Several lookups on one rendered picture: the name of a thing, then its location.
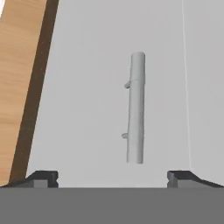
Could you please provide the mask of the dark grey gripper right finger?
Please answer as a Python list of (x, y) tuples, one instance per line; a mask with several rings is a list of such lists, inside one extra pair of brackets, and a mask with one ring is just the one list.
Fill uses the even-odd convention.
[(191, 171), (168, 171), (167, 179), (168, 188), (223, 188), (223, 185), (201, 179)]

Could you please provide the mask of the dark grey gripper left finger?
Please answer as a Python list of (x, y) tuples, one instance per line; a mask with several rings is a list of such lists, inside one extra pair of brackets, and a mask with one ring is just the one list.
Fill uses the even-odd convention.
[(4, 187), (18, 188), (58, 188), (59, 173), (57, 171), (35, 171), (22, 180), (12, 181)]

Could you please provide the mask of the light grey drawer front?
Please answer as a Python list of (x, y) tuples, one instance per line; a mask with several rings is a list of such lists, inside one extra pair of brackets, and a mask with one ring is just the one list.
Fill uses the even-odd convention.
[[(144, 160), (130, 164), (130, 56), (146, 57)], [(63, 187), (163, 187), (189, 166), (181, 0), (59, 0), (30, 171)]]

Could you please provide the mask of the light grey cupboard panel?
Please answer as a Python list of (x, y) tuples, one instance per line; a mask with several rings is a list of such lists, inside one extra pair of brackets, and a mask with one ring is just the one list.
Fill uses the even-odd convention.
[(192, 169), (224, 185), (224, 0), (184, 0)]

